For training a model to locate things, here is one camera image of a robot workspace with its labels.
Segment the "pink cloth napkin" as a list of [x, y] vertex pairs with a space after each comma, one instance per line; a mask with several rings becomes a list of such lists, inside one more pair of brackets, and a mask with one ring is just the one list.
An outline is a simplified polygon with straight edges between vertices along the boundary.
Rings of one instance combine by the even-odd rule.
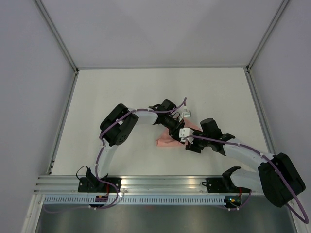
[[[195, 130], [201, 131], [202, 129], [197, 125], [193, 124], [191, 121], [185, 119], [185, 127], [186, 128], [193, 128]], [[166, 129], [160, 137], [155, 141], [157, 147], [179, 147], [183, 146], [182, 143], [179, 141], [174, 140], [169, 136], [169, 130]]]

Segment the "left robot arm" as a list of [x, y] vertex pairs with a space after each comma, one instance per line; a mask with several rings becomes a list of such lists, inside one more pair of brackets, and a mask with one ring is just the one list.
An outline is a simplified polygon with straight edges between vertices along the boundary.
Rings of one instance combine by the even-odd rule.
[[94, 166], [88, 168], [86, 172], [89, 187], [95, 192], [102, 192], [105, 189], [107, 183], [105, 176], [108, 175], [108, 168], [117, 147], [126, 141], [138, 124], [162, 125], [168, 130], [172, 140], [181, 143], [179, 131], [185, 126], [185, 121], [181, 117], [174, 118], [173, 114], [181, 107], [186, 107], [186, 100], [184, 98], [183, 102], [176, 106], [165, 99], [161, 104], [138, 109], [118, 104], [100, 124], [99, 139], [102, 146]]

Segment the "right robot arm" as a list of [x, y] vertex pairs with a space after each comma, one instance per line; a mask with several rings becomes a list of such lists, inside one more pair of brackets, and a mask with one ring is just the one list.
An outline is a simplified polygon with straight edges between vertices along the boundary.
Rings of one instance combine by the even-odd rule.
[[252, 190], [265, 195], [271, 204], [282, 207], [305, 191], [301, 176], [284, 153], [264, 153], [244, 144], [231, 134], [222, 133], [212, 118], [201, 121], [201, 130], [183, 128], [179, 138], [187, 142], [186, 149], [200, 153], [210, 147], [225, 157], [235, 159], [250, 170], [233, 166], [222, 173], [222, 187], [228, 192]]

